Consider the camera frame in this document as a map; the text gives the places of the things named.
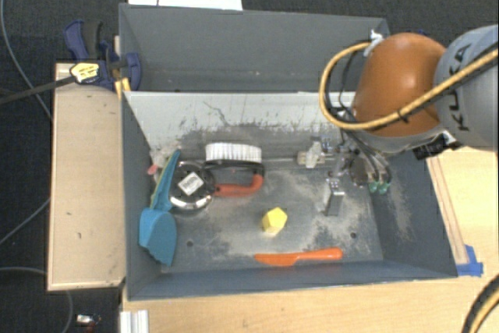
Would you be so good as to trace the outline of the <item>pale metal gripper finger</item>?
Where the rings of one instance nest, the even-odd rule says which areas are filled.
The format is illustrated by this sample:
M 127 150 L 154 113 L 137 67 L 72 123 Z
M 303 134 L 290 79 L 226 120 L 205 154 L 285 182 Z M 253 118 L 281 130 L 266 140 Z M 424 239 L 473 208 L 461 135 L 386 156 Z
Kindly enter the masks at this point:
M 329 137 L 313 138 L 308 148 L 297 153 L 297 164 L 308 169 L 325 165 L 336 158 L 333 144 Z
M 338 216 L 345 196 L 345 191 L 339 179 L 329 179 L 327 184 L 330 193 L 325 204 L 324 214 L 326 216 Z

